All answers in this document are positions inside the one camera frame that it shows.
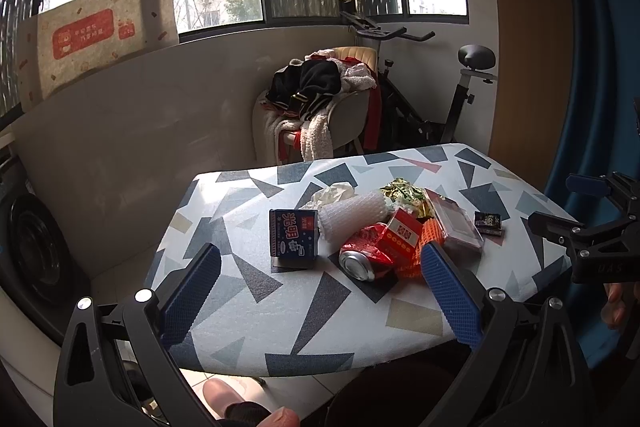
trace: red crushed can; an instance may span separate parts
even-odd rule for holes
[[[385,223],[364,227],[342,245],[338,260],[348,275],[359,281],[372,281],[384,277],[394,269],[393,260],[376,247],[385,230]]]

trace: wooden panel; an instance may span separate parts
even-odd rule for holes
[[[500,58],[489,156],[542,189],[571,87],[572,0],[497,0],[497,5]]]

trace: beige chair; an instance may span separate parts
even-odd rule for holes
[[[354,57],[366,64],[372,71],[378,70],[378,54],[372,48],[362,46],[347,46],[344,48],[334,48],[336,58]],[[353,145],[358,154],[364,154],[358,136],[364,129],[367,119],[367,109],[369,108],[369,91],[350,92],[339,103],[334,105],[329,112],[329,132],[334,149],[338,149],[349,142]],[[294,132],[284,133],[284,143],[293,146],[296,139]]]

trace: blue carton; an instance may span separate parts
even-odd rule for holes
[[[317,210],[270,210],[271,256],[312,261],[318,253]]]

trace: geometric pattern tablecloth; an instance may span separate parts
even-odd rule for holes
[[[524,301],[568,268],[564,248],[531,235],[527,216],[536,210],[570,216],[462,144],[201,174],[145,281],[155,289],[206,242],[220,249],[220,278],[184,342],[170,350],[178,365],[227,375],[311,375],[385,362],[453,338],[427,286],[395,275],[375,283],[350,279],[336,246],[322,239],[314,269],[271,266],[270,208],[298,208],[335,182],[365,194],[396,177],[456,200],[470,216],[475,210],[502,214],[504,238],[487,237],[482,255],[468,266],[485,287]]]

